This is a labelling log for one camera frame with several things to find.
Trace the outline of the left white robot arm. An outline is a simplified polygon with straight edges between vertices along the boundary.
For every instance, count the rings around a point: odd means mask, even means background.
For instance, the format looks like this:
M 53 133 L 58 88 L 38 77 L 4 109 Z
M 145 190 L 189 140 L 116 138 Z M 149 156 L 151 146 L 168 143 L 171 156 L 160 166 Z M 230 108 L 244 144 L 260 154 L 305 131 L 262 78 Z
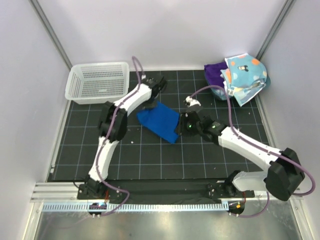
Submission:
M 115 102 L 104 103 L 97 125 L 98 149 L 84 184 L 80 186 L 80 193 L 94 200 L 104 198 L 108 187 L 103 182 L 108 178 L 114 151 L 127 133 L 128 116 L 141 105 L 155 107 L 155 99 L 167 84 L 163 76 L 155 79 L 144 75 L 127 95 Z

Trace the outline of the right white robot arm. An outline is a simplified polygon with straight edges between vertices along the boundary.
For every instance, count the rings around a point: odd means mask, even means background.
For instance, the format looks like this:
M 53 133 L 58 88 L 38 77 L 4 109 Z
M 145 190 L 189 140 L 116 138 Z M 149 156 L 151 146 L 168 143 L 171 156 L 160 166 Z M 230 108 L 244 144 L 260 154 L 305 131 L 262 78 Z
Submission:
M 268 191 L 278 200 L 287 201 L 305 179 L 294 150 L 279 150 L 258 142 L 225 122 L 212 119 L 199 104 L 179 114 L 175 131 L 180 136 L 199 135 L 206 142 L 229 149 L 261 169 L 256 172 L 234 171 L 225 185 L 230 198 L 237 198 L 245 191 Z

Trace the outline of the blue microfiber towel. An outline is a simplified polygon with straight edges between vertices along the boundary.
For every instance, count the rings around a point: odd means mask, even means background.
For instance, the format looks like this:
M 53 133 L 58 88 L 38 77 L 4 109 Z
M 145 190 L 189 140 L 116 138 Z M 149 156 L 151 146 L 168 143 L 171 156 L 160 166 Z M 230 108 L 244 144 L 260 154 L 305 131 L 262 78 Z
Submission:
M 155 108 L 140 110 L 137 114 L 139 123 L 158 137 L 174 144 L 178 139 L 175 129 L 179 123 L 179 113 L 157 102 Z

